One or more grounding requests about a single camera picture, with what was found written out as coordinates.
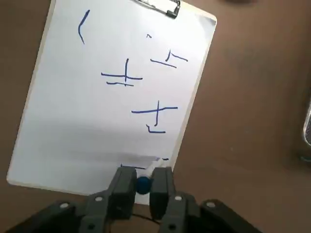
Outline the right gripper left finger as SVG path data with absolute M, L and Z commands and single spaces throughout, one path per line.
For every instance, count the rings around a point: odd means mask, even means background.
M 119 167 L 109 185 L 80 204 L 57 201 L 33 214 L 9 233 L 108 233 L 111 223 L 129 219 L 136 195 L 137 172 Z

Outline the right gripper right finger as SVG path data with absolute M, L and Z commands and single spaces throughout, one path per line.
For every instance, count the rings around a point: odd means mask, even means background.
M 218 199 L 198 204 L 193 195 L 177 191 L 171 167 L 157 167 L 152 173 L 149 196 L 151 216 L 160 220 L 160 233 L 258 233 Z

